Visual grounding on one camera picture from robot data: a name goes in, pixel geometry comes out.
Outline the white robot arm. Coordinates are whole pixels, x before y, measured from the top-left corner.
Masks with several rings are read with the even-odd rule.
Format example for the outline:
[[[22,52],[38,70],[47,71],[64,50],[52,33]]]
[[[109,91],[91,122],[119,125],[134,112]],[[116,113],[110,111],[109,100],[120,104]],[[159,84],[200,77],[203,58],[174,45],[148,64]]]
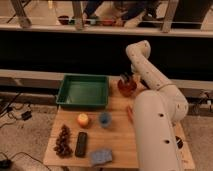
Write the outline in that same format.
[[[133,127],[140,171],[184,171],[173,124],[188,113],[180,89],[149,60],[147,40],[130,44],[126,54],[131,68],[148,85],[133,102]]]

